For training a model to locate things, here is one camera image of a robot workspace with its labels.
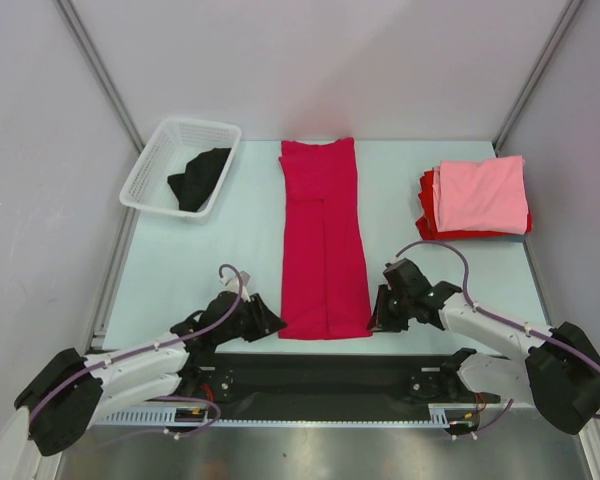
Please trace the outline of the magenta t shirt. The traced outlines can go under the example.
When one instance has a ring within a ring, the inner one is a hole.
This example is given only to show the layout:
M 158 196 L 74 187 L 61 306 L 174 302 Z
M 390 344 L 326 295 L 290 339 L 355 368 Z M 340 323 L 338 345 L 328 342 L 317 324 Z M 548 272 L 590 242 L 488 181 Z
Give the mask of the magenta t shirt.
M 279 163 L 286 194 L 281 317 L 287 324 L 280 337 L 370 336 L 354 140 L 284 141 Z

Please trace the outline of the white plastic basket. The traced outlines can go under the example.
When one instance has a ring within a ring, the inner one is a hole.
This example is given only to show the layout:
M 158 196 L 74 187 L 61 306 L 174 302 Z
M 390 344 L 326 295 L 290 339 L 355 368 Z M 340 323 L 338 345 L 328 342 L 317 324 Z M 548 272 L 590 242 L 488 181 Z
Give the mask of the white plastic basket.
M 119 194 L 120 202 L 146 213 L 205 223 L 231 169 L 241 137 L 242 130 L 228 123 L 184 117 L 163 120 L 126 179 Z M 168 177 L 184 173 L 189 161 L 213 149 L 228 151 L 213 190 L 198 211 L 180 209 Z

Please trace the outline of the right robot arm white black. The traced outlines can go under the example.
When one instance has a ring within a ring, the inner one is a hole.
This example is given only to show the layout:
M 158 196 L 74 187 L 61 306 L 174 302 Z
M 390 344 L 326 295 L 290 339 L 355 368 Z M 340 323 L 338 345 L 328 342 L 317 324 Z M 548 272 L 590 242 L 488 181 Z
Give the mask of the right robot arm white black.
M 558 430 L 575 435 L 600 410 L 600 355 L 578 326 L 518 323 L 468 301 L 447 281 L 431 284 L 408 259 L 386 265 L 369 327 L 400 332 L 410 321 L 471 338 L 493 355 L 463 348 L 444 366 L 453 401 L 490 393 L 532 405 Z

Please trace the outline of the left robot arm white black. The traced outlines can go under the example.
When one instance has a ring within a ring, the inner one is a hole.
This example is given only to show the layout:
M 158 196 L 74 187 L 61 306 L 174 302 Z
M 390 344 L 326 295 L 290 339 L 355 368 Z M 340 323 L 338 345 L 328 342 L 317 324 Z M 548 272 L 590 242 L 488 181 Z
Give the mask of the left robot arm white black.
M 29 438 L 44 457 L 67 450 L 95 422 L 158 397 L 187 400 L 201 387 L 195 360 L 234 339 L 254 342 L 286 323 L 253 294 L 223 291 L 203 310 L 141 346 L 96 355 L 57 353 L 16 397 L 29 411 Z

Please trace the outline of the red folded t shirt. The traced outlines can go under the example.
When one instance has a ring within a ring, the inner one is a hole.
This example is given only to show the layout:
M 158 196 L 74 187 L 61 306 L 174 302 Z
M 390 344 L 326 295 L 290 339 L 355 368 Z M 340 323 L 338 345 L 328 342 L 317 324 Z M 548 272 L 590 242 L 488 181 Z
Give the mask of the red folded t shirt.
M 455 231 L 455 232 L 440 232 L 436 227 L 434 214 L 434 197 L 433 197 L 433 170 L 425 172 L 420 178 L 421 191 L 418 194 L 423 214 L 416 221 L 416 227 L 425 240 L 460 240 L 460 239 L 478 239 L 478 238 L 499 238 L 499 237 L 515 237 L 528 234 L 533 225 L 531 210 L 529 207 L 528 229 L 522 235 L 505 234 L 498 232 L 473 232 L 473 231 Z

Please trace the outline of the black t shirt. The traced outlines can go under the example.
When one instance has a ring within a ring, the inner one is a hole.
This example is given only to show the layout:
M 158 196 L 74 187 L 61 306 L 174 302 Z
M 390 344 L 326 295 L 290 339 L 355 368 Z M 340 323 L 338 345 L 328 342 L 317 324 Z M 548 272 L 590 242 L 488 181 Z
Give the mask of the black t shirt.
M 181 211 L 198 212 L 213 193 L 228 160 L 230 148 L 214 148 L 191 159 L 183 173 L 167 177 Z

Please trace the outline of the pink folded t shirt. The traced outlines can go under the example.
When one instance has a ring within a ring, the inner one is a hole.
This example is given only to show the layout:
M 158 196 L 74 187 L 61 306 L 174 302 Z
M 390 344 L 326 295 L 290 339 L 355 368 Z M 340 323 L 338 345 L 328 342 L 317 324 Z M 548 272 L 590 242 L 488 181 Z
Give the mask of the pink folded t shirt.
M 529 216 L 524 167 L 521 156 L 441 161 L 433 170 L 437 229 L 524 234 Z

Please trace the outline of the aluminium frame rail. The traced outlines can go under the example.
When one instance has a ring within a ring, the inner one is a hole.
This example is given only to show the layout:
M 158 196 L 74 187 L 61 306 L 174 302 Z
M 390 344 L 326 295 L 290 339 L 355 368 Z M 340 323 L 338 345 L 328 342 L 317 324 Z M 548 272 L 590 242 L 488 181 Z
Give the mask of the aluminium frame rail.
M 209 387 L 220 402 L 238 401 L 252 394 L 271 395 L 385 395 L 410 404 L 459 403 L 478 394 L 521 401 L 537 409 L 574 408 L 583 411 L 600 401 L 600 378 L 587 368 L 563 362 L 537 368 L 526 364 L 473 355 L 468 364 L 443 365 L 433 372 L 418 368 L 395 371 L 370 368 L 341 373 L 320 367 L 307 369 L 247 368 L 223 373 L 201 370 L 199 390 Z

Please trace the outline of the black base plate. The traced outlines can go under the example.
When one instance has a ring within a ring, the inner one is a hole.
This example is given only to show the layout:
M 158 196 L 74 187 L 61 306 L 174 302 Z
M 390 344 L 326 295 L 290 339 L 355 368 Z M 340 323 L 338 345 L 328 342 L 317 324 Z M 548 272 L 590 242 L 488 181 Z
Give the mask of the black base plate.
M 448 355 L 199 354 L 177 394 L 201 396 L 225 420 L 400 422 L 429 419 L 432 404 L 496 404 L 451 374 Z

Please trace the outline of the right corner aluminium post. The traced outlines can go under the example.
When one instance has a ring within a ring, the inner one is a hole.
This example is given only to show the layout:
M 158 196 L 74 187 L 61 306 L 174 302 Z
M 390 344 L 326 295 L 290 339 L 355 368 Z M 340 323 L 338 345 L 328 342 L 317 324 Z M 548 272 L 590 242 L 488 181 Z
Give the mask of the right corner aluminium post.
M 529 75 L 524 81 L 522 89 L 514 100 L 511 108 L 504 118 L 502 125 L 492 140 L 492 147 L 496 155 L 499 155 L 506 145 L 508 138 L 523 116 L 525 109 L 531 101 L 536 89 L 538 88 L 544 76 L 547 74 L 562 44 L 564 43 L 566 37 L 573 28 L 578 16 L 586 4 L 587 1 L 585 0 L 569 0 L 566 2 Z

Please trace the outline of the corner aluminium post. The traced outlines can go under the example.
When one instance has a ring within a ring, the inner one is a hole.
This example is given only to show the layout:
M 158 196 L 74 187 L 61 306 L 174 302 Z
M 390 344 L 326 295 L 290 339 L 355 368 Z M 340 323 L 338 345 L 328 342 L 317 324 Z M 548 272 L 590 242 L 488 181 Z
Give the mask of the corner aluminium post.
M 585 0 L 569 0 L 566 2 L 529 75 L 524 81 L 522 89 L 514 100 L 511 108 L 504 118 L 502 125 L 492 140 L 492 147 L 496 155 L 499 155 L 506 145 L 508 138 L 523 116 L 525 109 L 531 101 L 536 89 L 538 88 L 544 76 L 547 74 L 562 44 L 564 43 L 566 37 L 573 28 L 578 16 L 586 4 L 587 1 Z
M 96 83 L 102 90 L 109 107 L 126 137 L 134 149 L 137 152 L 141 152 L 144 148 L 144 142 L 139 130 L 74 2 L 70 0 L 54 0 L 53 4 L 75 41 L 89 70 L 93 74 Z

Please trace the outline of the left corner aluminium post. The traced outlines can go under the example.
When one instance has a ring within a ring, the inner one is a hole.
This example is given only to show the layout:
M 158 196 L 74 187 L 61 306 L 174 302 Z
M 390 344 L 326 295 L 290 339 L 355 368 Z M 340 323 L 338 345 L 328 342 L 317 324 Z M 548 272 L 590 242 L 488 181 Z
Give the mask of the left corner aluminium post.
M 137 152 L 141 152 L 144 148 L 144 142 L 139 130 L 74 2 L 70 0 L 54 0 L 53 4 L 75 41 L 89 70 L 93 74 L 96 83 L 102 90 L 109 107 L 126 137 L 134 149 Z

